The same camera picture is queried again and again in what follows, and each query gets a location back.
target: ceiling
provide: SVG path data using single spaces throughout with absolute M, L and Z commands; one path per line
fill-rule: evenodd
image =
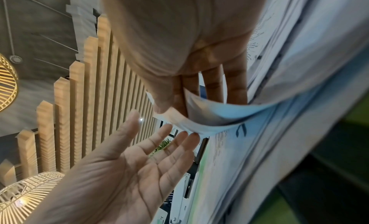
M 45 6 L 32 0 L 6 0 L 14 54 L 23 59 L 14 66 L 20 79 L 53 82 L 68 75 L 65 69 L 76 60 L 73 21 L 65 11 L 70 0 L 35 1 Z M 7 58 L 12 55 L 3 0 L 0 0 L 0 53 Z

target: stack of paper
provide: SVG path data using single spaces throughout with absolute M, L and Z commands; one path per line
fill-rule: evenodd
M 368 5 L 267 0 L 248 50 L 251 105 L 216 103 L 185 90 L 189 118 L 173 108 L 163 114 L 182 130 L 211 136 L 188 223 L 250 221 L 272 187 L 365 93 Z

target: finger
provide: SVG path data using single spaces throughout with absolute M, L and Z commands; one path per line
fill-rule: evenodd
M 184 152 L 178 160 L 176 160 L 174 166 L 170 167 L 169 170 L 160 178 L 159 186 L 162 201 L 169 196 L 183 175 L 190 169 L 193 159 L 194 154 L 192 151 L 188 150 Z
M 223 103 L 223 71 L 221 66 L 202 72 L 206 98 L 211 101 Z
M 106 160 L 114 160 L 120 157 L 123 151 L 131 144 L 133 138 L 140 129 L 140 114 L 137 110 L 132 110 L 127 120 L 111 134 L 93 153 L 99 154 Z
M 182 75 L 182 85 L 191 93 L 200 96 L 199 73 Z
M 173 141 L 171 141 L 167 147 L 156 152 L 151 158 L 159 164 L 163 159 L 171 155 L 176 148 L 178 148 L 181 143 L 186 139 L 188 136 L 187 132 L 180 132 Z
M 227 83 L 227 103 L 247 105 L 247 51 L 223 63 Z
M 185 104 L 185 96 L 183 93 L 182 79 L 181 76 L 173 77 L 173 94 L 174 104 L 173 107 L 178 110 L 183 116 L 187 117 L 187 109 Z
M 162 126 L 157 133 L 154 133 L 146 140 L 141 141 L 140 143 L 136 144 L 135 146 L 140 147 L 146 155 L 152 153 L 159 144 L 169 135 L 170 131 L 172 130 L 173 126 L 171 124 L 165 124 Z
M 161 174 L 165 174 L 181 157 L 185 151 L 192 151 L 200 142 L 200 137 L 196 133 L 189 135 L 172 154 L 167 156 L 158 164 L 158 169 Z
M 220 66 L 246 50 L 251 34 L 252 31 L 191 53 L 179 72 L 192 74 Z
M 174 103 L 173 82 L 171 77 L 159 77 L 148 74 L 141 75 L 147 91 L 153 96 L 153 109 L 156 113 L 166 112 Z

